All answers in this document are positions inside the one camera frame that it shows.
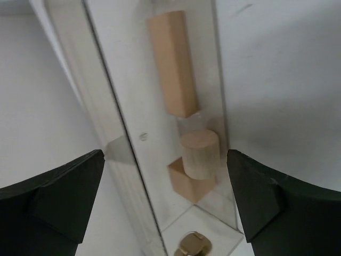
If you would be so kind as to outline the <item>wood cube block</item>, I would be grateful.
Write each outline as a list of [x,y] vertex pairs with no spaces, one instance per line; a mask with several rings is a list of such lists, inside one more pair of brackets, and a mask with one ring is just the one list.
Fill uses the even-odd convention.
[[173,190],[193,204],[199,203],[216,187],[215,177],[206,180],[190,178],[184,172],[181,158],[168,165],[168,172]]

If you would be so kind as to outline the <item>long rectangular wood block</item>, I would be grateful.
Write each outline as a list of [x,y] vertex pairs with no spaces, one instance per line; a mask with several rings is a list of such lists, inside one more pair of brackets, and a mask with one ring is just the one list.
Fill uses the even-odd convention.
[[184,11],[148,20],[159,81],[169,114],[188,118],[199,110]]

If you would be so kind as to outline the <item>clear plastic box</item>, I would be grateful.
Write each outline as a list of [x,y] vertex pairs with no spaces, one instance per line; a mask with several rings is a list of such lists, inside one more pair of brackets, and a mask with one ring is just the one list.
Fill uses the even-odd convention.
[[[174,255],[197,231],[209,255],[242,241],[226,167],[226,128],[211,1],[45,1],[68,77],[100,138],[128,219],[145,255]],[[168,113],[148,20],[184,11],[199,110]],[[193,204],[173,190],[168,165],[182,159],[181,137],[208,129],[220,141],[216,187]]]

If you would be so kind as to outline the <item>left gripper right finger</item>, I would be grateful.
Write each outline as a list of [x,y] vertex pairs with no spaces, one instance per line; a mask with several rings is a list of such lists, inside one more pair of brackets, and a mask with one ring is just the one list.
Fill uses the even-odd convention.
[[230,149],[229,177],[254,255],[340,255],[340,192]]

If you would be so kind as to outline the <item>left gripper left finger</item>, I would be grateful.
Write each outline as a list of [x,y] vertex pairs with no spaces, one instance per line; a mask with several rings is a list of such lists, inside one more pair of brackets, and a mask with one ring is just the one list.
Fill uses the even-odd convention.
[[1,188],[1,255],[75,255],[103,169],[104,153],[97,149]]

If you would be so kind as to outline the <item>wood cylinder block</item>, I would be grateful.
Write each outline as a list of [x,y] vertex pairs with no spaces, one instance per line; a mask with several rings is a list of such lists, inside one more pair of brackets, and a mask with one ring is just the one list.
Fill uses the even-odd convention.
[[208,129],[196,130],[181,137],[185,173],[195,180],[213,178],[220,165],[218,135]]

